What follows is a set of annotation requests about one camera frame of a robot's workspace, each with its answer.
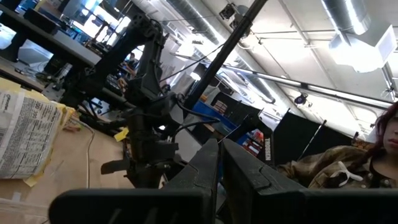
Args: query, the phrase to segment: security camera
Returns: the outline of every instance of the security camera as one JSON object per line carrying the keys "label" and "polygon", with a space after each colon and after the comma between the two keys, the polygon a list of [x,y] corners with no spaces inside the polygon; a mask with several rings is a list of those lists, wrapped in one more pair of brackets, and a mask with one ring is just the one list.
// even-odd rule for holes
{"label": "security camera", "polygon": [[223,20],[228,20],[235,14],[235,4],[227,4],[225,8],[220,12],[220,16]]}
{"label": "security camera", "polygon": [[307,97],[308,97],[307,94],[302,93],[299,97],[294,99],[294,103],[297,105],[304,105],[307,102]]}

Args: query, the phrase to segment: wooden table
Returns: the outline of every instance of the wooden table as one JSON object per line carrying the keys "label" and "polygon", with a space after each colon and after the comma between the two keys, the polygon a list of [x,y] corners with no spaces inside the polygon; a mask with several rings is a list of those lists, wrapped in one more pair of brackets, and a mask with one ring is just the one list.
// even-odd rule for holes
{"label": "wooden table", "polygon": [[[86,187],[86,152],[91,132],[86,128],[76,133],[61,131],[44,176],[36,185],[29,187],[22,180],[0,180],[1,223],[39,224],[47,219],[51,201],[62,192]],[[113,138],[95,131],[90,147],[90,188],[133,188],[124,178],[125,172],[101,175],[103,163],[123,157],[122,144]]]}

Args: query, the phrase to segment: blue object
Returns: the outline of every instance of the blue object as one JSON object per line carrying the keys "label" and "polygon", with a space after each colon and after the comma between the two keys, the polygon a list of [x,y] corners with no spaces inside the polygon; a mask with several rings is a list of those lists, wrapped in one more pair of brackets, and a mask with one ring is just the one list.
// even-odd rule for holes
{"label": "blue object", "polygon": [[[219,114],[219,112],[217,112],[212,106],[209,106],[202,101],[198,101],[195,104],[195,106],[193,107],[193,111],[202,113],[202,114],[206,114],[209,116],[213,116],[213,117],[220,119],[220,121],[223,123],[223,125],[225,125],[227,128],[229,128],[231,131],[235,130],[238,127],[237,125],[232,123],[230,120],[225,118],[223,115]],[[210,120],[208,118],[202,118],[202,119],[204,121]],[[248,139],[248,137],[249,136],[247,134],[245,134],[238,141],[236,141],[236,143],[238,143],[239,145],[243,145],[243,143]]]}

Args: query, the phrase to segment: newspaper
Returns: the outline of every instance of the newspaper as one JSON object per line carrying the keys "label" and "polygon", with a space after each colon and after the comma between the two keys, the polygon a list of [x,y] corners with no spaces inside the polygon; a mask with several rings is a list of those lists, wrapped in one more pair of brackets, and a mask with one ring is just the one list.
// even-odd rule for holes
{"label": "newspaper", "polygon": [[45,165],[62,111],[55,103],[0,90],[0,178],[25,179]]}

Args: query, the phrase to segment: white drawstring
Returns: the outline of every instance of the white drawstring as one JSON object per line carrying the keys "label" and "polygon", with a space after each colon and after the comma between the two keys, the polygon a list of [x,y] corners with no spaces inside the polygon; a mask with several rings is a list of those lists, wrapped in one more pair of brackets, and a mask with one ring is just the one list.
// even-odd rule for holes
{"label": "white drawstring", "polygon": [[339,187],[344,186],[345,184],[347,184],[347,182],[348,182],[348,180],[349,180],[350,178],[352,178],[353,180],[357,180],[357,181],[362,181],[362,180],[363,180],[363,178],[362,178],[361,176],[358,176],[358,175],[353,174],[353,173],[351,173],[350,171],[348,171],[347,167],[343,164],[343,162],[338,161],[338,165],[340,166],[340,169],[341,169],[341,170],[336,171],[336,172],[335,172],[334,174],[332,174],[330,177],[336,177],[336,176],[337,176],[338,174],[340,174],[340,173],[345,173],[345,174],[347,175],[347,179],[346,179],[344,182],[340,183],[340,184],[338,185]]}

